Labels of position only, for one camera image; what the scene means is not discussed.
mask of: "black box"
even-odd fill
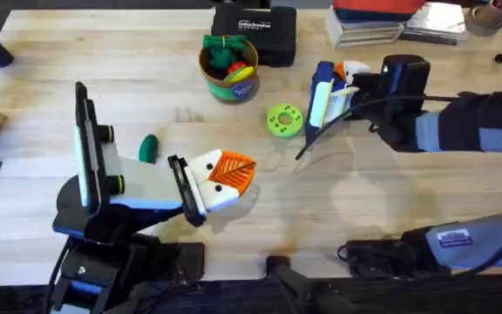
[[[235,3],[216,6],[212,35],[245,35],[259,53],[259,64],[290,66],[295,57],[295,8],[244,10]]]

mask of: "wooden tabletop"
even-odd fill
[[[431,62],[430,95],[502,90],[502,31],[460,46],[397,42],[334,50],[324,10],[298,12],[295,64],[259,68],[259,93],[243,105],[218,102],[200,75],[198,52],[210,10],[13,11],[0,39],[16,56],[0,70],[0,285],[47,283],[65,236],[54,233],[56,195],[76,172],[74,82],[83,81],[98,121],[115,126],[119,152],[137,158],[143,138],[166,157],[215,148],[257,162],[241,201],[193,228],[182,216],[146,230],[165,242],[204,242],[206,279],[262,276],[269,254],[292,256],[307,276],[347,276],[336,248],[429,224],[502,212],[502,154],[398,154],[367,123],[325,136],[299,162],[303,137],[275,138],[267,110],[288,102],[307,111],[317,62],[357,59],[378,72],[384,56]],[[428,102],[426,108],[444,104]]]

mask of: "floor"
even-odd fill
[[[324,2],[272,0],[274,5],[292,4],[296,7],[316,7],[325,5]],[[18,9],[202,9],[211,6],[206,0],[0,0],[0,30],[9,11]],[[402,285],[395,281],[364,282],[357,279],[331,282],[351,298],[371,296]],[[278,286],[272,282],[226,281],[202,283],[197,288],[183,296],[165,300],[153,312],[290,313]],[[0,314],[39,313],[43,294],[44,286],[0,287]],[[376,299],[374,303],[393,313],[502,314],[502,276],[431,283]]]

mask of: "orange object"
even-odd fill
[[[232,188],[240,195],[248,189],[254,176],[254,161],[247,156],[232,152],[222,152],[222,156],[208,179]]]
[[[227,68],[227,74],[230,74],[231,72],[236,71],[243,66],[245,66],[245,63],[241,61],[235,62]]]
[[[343,80],[346,80],[346,73],[344,72],[344,63],[339,63],[335,66],[335,72],[340,75]]]

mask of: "stack of books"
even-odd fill
[[[468,38],[464,12],[458,4],[425,3],[406,22],[400,39],[435,44],[458,44]]]
[[[335,48],[392,43],[404,31],[401,22],[341,21],[332,6],[328,9],[325,22],[330,42]]]

